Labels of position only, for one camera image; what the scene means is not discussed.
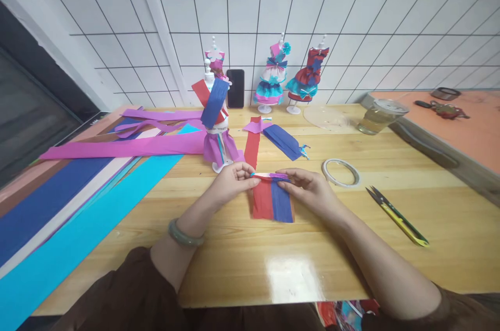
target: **person's left hand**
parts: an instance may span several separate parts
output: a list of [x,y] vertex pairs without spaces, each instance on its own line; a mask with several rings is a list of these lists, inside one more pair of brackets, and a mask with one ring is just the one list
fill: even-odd
[[202,197],[220,208],[239,193],[252,189],[260,183],[260,179],[250,178],[253,172],[255,169],[248,163],[230,164],[222,169]]

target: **white tape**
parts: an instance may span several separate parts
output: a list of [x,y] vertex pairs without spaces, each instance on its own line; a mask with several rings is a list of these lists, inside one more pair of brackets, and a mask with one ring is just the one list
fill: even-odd
[[[333,162],[333,163],[339,163],[345,167],[347,167],[353,174],[354,176],[354,183],[353,184],[344,184],[341,183],[340,181],[336,180],[330,172],[328,172],[328,163]],[[321,166],[321,169],[323,170],[323,175],[327,178],[327,180],[331,181],[333,184],[344,187],[344,188],[354,188],[359,185],[359,182],[361,181],[361,176],[359,175],[358,170],[356,170],[353,166],[351,166],[349,163],[346,161],[343,161],[342,159],[335,159],[335,158],[330,158],[327,159],[325,162],[323,162],[323,165]]]

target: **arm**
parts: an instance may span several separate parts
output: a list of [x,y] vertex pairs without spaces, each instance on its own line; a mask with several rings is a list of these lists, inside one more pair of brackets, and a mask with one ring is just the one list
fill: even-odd
[[292,184],[279,185],[339,233],[382,310],[399,320],[425,317],[441,302],[438,288],[355,216],[318,173],[285,169]]
[[[259,179],[250,179],[252,172],[255,172],[253,167],[244,162],[224,167],[207,191],[177,220],[178,229],[191,237],[203,236],[211,218],[222,206],[259,184]],[[168,233],[151,248],[153,265],[176,292],[195,251],[195,247],[178,244]]]

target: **black screen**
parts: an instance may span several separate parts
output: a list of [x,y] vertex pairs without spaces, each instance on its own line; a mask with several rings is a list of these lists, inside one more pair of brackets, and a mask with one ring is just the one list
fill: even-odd
[[243,108],[245,105],[245,71],[228,70],[227,76],[233,83],[228,91],[228,108]]

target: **person's right hand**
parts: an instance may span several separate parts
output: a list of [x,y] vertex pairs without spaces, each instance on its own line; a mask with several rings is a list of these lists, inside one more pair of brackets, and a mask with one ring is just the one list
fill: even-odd
[[298,168],[276,172],[288,175],[291,181],[291,183],[278,182],[278,185],[304,203],[317,216],[332,219],[345,209],[330,184],[319,173]]

